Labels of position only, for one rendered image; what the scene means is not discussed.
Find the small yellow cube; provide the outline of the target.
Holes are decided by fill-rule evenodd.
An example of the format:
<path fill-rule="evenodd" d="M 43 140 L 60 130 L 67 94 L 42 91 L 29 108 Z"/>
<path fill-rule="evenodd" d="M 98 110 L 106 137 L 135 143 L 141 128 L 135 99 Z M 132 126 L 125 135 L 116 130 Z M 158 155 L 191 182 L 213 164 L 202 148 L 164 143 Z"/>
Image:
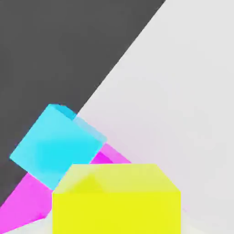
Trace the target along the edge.
<path fill-rule="evenodd" d="M 52 234 L 181 234 L 181 193 L 156 164 L 74 164 L 53 192 Z"/>

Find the small cyan cube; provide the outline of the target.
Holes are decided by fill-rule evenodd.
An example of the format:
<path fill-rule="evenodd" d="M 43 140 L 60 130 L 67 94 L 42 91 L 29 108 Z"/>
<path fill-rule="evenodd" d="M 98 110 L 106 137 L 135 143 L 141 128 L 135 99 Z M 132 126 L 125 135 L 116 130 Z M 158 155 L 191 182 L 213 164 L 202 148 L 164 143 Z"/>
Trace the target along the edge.
<path fill-rule="evenodd" d="M 88 164 L 106 136 L 66 106 L 49 104 L 10 159 L 54 190 L 72 164 Z"/>

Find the large magenta box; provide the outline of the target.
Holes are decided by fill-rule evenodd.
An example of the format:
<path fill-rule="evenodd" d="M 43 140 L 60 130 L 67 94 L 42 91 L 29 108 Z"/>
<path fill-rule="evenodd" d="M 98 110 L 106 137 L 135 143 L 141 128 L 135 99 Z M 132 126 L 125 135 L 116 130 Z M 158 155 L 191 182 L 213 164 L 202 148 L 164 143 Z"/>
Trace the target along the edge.
<path fill-rule="evenodd" d="M 108 144 L 103 144 L 88 164 L 72 164 L 54 190 L 49 189 L 28 172 L 0 206 L 0 234 L 7 233 L 48 216 L 52 196 L 75 188 L 94 164 L 129 164 L 130 161 Z"/>

